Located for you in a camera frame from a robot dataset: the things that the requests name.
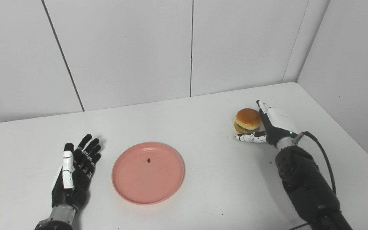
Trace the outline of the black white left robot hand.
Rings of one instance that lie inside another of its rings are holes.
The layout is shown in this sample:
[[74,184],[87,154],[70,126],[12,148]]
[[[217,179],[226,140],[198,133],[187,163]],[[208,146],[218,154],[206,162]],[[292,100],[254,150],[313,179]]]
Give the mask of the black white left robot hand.
[[62,166],[51,192],[53,208],[68,205],[79,211],[86,205],[101,149],[100,140],[91,134],[86,134],[78,146],[65,144]]

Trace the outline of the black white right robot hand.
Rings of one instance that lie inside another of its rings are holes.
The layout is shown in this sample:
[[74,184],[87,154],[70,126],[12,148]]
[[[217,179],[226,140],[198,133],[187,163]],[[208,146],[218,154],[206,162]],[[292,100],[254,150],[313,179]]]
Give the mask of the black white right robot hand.
[[294,120],[285,111],[270,107],[261,100],[257,100],[257,106],[264,131],[236,134],[236,140],[251,143],[268,143],[275,146],[278,150],[297,145],[295,138],[298,136],[299,131],[295,126]]

